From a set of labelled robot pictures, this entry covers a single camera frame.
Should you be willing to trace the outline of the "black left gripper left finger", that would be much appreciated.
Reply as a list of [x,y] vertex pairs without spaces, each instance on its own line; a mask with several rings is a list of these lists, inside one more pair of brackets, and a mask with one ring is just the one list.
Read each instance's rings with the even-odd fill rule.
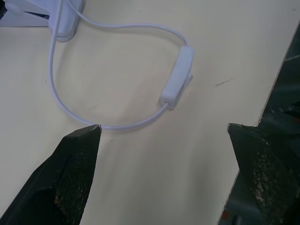
[[90,194],[102,128],[92,125],[63,137],[28,178],[0,225],[79,225]]

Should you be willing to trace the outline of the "white clip lamp base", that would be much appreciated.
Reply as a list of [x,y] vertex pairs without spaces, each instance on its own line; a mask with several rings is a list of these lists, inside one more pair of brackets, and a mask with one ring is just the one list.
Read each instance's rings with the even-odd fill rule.
[[[53,29],[59,0],[3,0],[6,12],[0,18],[0,27],[49,27]],[[63,0],[57,40],[73,38],[84,0]]]

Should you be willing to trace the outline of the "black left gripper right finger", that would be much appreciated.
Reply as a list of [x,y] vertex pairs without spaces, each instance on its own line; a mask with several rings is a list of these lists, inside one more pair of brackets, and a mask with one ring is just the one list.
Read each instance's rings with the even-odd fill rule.
[[230,123],[240,173],[267,225],[300,225],[300,131]]

